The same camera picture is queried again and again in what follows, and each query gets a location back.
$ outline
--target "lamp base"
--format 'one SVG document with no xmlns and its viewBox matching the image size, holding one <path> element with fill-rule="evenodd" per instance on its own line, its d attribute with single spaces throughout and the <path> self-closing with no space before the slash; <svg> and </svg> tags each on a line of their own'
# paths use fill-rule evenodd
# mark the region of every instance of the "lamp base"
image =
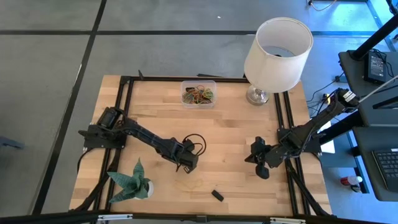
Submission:
<svg viewBox="0 0 398 224">
<path fill-rule="evenodd" d="M 246 92 L 246 99 L 249 103 L 256 106 L 261 106 L 268 101 L 268 94 L 254 86 L 250 86 Z"/>
</svg>

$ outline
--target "green plant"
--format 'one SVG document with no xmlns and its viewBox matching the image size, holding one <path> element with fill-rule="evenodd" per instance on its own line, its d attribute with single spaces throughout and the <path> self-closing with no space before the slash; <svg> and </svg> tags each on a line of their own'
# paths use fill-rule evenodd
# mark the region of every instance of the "green plant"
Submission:
<svg viewBox="0 0 398 224">
<path fill-rule="evenodd" d="M 144 168 L 140 159 L 138 159 L 131 177 L 118 172 L 108 172 L 108 175 L 123 188 L 109 201 L 110 203 L 121 202 L 134 197 L 139 199 L 148 197 L 148 183 L 150 180 L 144 178 Z"/>
</svg>

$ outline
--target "plant pot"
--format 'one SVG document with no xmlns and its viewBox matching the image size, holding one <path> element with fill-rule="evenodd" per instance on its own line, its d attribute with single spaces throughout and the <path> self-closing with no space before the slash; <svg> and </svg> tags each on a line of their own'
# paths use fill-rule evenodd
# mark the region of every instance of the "plant pot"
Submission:
<svg viewBox="0 0 398 224">
<path fill-rule="evenodd" d="M 152 181 L 149 181 L 148 186 L 145 189 L 148 191 L 147 198 L 149 198 L 150 196 L 152 196 L 152 194 L 154 194 L 154 183 L 152 183 Z"/>
</svg>

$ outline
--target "table lamp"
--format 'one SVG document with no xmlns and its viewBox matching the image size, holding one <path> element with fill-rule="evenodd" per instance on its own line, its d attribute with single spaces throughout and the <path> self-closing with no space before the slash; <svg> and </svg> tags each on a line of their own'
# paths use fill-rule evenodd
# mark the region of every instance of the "table lamp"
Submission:
<svg viewBox="0 0 398 224">
<path fill-rule="evenodd" d="M 300 81 L 312 45 L 310 29 L 298 20 L 279 17 L 263 23 L 244 62 L 244 74 L 251 84 L 248 102 L 263 105 L 267 93 L 293 88 Z"/>
</svg>

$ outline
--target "wooden table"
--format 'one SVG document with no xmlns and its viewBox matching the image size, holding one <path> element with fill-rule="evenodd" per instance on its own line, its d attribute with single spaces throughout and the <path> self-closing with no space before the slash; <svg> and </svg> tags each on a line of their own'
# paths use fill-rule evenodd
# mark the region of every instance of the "wooden table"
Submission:
<svg viewBox="0 0 398 224">
<path fill-rule="evenodd" d="M 106 75 L 99 90 L 93 122 L 107 106 L 114 106 L 120 76 Z M 278 129 L 275 99 L 253 106 L 246 101 L 248 83 L 217 83 L 218 98 L 212 109 L 184 108 L 180 102 L 180 82 L 134 82 L 128 116 L 162 138 L 198 133 L 208 143 L 197 168 L 186 174 L 175 172 L 175 164 L 162 159 L 153 148 L 129 136 L 122 150 L 118 172 L 131 175 L 141 158 L 145 176 L 155 186 L 154 194 L 145 200 L 126 200 L 112 204 L 112 212 L 291 216 L 292 210 L 285 165 L 270 169 L 267 180 L 255 173 L 255 164 L 244 162 L 256 136 L 267 144 L 277 144 Z M 289 91 L 295 125 L 308 121 L 307 104 L 301 82 Z M 287 117 L 281 99 L 285 126 Z M 199 139 L 192 137 L 193 142 Z M 88 196 L 99 179 L 104 150 L 94 149 L 81 161 L 70 208 L 76 208 Z M 331 212 L 320 163 L 312 154 L 301 155 L 305 183 L 315 200 Z M 217 190 L 219 202 L 211 191 Z M 121 188 L 115 186 L 115 193 Z M 100 208 L 108 185 L 105 185 Z M 303 213 L 300 191 L 296 186 L 300 213 Z"/>
</svg>

